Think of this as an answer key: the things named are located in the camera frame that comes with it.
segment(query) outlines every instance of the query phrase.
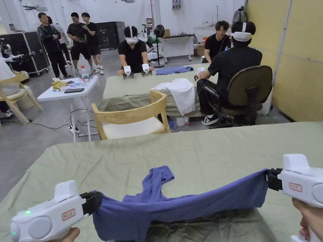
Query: chair backrest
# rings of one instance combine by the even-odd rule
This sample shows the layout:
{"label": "chair backrest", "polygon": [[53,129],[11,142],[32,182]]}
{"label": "chair backrest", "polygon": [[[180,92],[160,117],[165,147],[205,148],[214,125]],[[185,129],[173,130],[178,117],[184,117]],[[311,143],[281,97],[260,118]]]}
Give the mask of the chair backrest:
{"label": "chair backrest", "polygon": [[248,106],[251,101],[263,101],[271,92],[272,79],[273,71],[269,66],[253,66],[239,71],[228,86],[229,102],[234,106]]}

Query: fan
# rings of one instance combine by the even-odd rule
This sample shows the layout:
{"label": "fan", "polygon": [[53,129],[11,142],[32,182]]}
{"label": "fan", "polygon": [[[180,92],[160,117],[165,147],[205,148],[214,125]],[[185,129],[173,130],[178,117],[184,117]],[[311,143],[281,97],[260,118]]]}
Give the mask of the fan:
{"label": "fan", "polygon": [[158,65],[155,67],[163,67],[165,66],[164,58],[163,58],[163,63],[160,63],[160,58],[159,58],[159,49],[158,49],[158,38],[162,38],[165,34],[165,28],[163,25],[157,25],[156,28],[154,29],[154,35],[156,35],[156,44],[157,44],[157,57],[158,57]]}

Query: hand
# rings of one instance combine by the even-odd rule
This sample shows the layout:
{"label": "hand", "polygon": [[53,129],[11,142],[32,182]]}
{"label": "hand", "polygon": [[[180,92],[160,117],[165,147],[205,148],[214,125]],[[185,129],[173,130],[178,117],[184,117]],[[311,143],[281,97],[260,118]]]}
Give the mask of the hand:
{"label": "hand", "polygon": [[79,228],[71,228],[68,234],[62,239],[53,239],[49,242],[74,242],[77,236],[80,234]]}
{"label": "hand", "polygon": [[311,207],[306,203],[295,198],[292,199],[293,205],[301,212],[303,218],[300,222],[302,229],[299,233],[307,240],[310,240],[310,227],[320,241],[323,241],[323,208]]}

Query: sticker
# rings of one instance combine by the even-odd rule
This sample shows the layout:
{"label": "sticker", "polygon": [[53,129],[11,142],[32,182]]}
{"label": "sticker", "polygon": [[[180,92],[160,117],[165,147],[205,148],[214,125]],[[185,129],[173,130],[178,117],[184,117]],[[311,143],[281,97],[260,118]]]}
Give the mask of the sticker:
{"label": "sticker", "polygon": [[62,220],[65,221],[74,216],[75,216],[75,209],[72,209],[62,214]]}
{"label": "sticker", "polygon": [[299,184],[295,184],[295,183],[289,183],[289,189],[297,191],[297,192],[302,192],[302,186]]}

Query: backpack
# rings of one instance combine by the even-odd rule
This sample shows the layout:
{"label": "backpack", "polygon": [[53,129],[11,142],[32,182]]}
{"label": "backpack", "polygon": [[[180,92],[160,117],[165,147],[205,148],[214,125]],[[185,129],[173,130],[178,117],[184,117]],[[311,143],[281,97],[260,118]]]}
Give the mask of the backpack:
{"label": "backpack", "polygon": [[247,13],[245,12],[243,6],[241,6],[237,11],[234,12],[232,24],[238,21],[241,21],[243,23],[248,22]]}

